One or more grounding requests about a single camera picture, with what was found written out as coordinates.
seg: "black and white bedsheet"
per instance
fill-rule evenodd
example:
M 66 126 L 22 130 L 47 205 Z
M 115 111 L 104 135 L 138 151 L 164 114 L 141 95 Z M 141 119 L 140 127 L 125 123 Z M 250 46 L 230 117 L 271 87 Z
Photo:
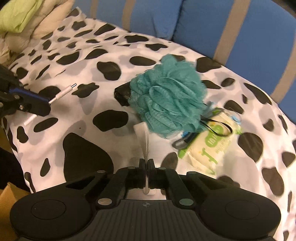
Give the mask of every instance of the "black and white bedsheet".
M 282 215 L 275 239 L 295 240 L 296 126 L 277 104 L 249 81 L 201 54 L 86 19 L 79 9 L 11 65 L 24 85 L 51 98 L 68 85 L 79 85 L 52 104 L 49 116 L 37 117 L 28 126 L 23 125 L 28 113 L 3 119 L 31 191 L 100 169 L 112 173 L 138 165 L 143 153 L 133 126 L 140 120 L 114 98 L 114 89 L 152 68 L 166 54 L 196 62 L 208 88 L 205 101 L 242 116 L 243 133 L 229 147 L 216 178 L 273 200 Z M 157 167 L 164 162 L 180 174 L 194 170 L 178 160 L 167 140 L 151 140 L 149 157 Z

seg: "wet wipes package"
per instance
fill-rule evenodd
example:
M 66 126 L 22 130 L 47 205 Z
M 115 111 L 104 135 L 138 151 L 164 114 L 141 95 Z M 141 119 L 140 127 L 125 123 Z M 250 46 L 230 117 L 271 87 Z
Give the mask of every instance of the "wet wipes package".
M 179 150 L 178 157 L 205 174 L 215 175 L 215 167 L 222 164 L 224 153 L 235 136 L 241 133 L 241 128 L 237 118 L 226 112 L 220 112 L 211 119 L 216 121 L 208 122 L 211 130 L 201 132 L 186 149 Z M 224 124 L 231 127 L 232 133 Z

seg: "teal loofah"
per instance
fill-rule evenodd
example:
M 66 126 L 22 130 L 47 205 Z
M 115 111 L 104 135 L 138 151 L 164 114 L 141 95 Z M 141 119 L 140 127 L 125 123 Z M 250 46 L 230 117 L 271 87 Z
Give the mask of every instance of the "teal loofah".
M 151 132 L 167 137 L 176 131 L 201 130 L 200 115 L 207 94 L 193 63 L 172 55 L 131 80 L 128 102 Z

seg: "beige stripe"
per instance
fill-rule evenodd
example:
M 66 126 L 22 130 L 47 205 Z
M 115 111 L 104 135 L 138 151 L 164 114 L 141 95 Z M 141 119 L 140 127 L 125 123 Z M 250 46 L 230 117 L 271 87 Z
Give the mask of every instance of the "beige stripe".
M 251 0 L 234 0 L 213 59 L 225 65 L 237 39 Z
M 270 95 L 270 97 L 276 102 L 279 103 L 285 97 L 289 88 L 292 86 L 294 80 L 296 78 L 296 37 L 294 40 L 294 46 L 286 65 L 285 71 L 281 76 L 277 86 L 274 91 Z
M 99 0 L 91 0 L 90 16 L 96 18 L 96 10 L 98 9 Z
M 122 11 L 122 27 L 125 30 L 130 30 L 131 25 L 131 13 L 133 11 L 133 7 L 135 6 L 136 0 L 126 0 Z

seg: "round metal joint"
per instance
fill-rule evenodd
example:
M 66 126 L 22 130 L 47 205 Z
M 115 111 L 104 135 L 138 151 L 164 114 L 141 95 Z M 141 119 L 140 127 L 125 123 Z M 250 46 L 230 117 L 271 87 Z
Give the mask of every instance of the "round metal joint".
M 190 206 L 192 205 L 194 202 L 193 200 L 189 199 L 189 198 L 183 198 L 179 201 L 179 203 L 183 206 Z
M 110 198 L 101 198 L 98 200 L 98 204 L 102 206 L 108 206 L 112 203 L 112 200 Z

